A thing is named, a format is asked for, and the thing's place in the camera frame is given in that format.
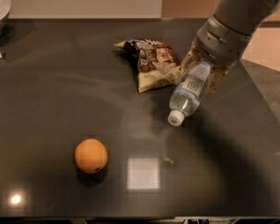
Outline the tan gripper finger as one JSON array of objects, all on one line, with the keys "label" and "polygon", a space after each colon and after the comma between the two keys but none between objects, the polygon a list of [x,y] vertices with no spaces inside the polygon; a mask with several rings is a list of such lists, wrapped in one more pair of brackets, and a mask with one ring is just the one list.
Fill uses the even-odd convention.
[{"label": "tan gripper finger", "polygon": [[207,79],[206,90],[204,97],[209,99],[220,87],[227,74],[234,67],[234,63],[218,64],[210,63],[210,73]]},{"label": "tan gripper finger", "polygon": [[202,60],[201,53],[198,50],[197,41],[191,43],[190,49],[184,59],[182,60],[176,75],[175,83],[179,84],[186,73],[195,67]]}]

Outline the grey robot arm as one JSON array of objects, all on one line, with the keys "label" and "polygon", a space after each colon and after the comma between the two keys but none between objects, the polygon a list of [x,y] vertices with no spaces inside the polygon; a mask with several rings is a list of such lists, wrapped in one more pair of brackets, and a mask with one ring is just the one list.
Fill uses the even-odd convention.
[{"label": "grey robot arm", "polygon": [[242,58],[255,31],[278,8],[280,0],[221,0],[193,39],[178,78],[182,79],[200,63],[207,63],[209,73],[196,92],[212,95]]}]

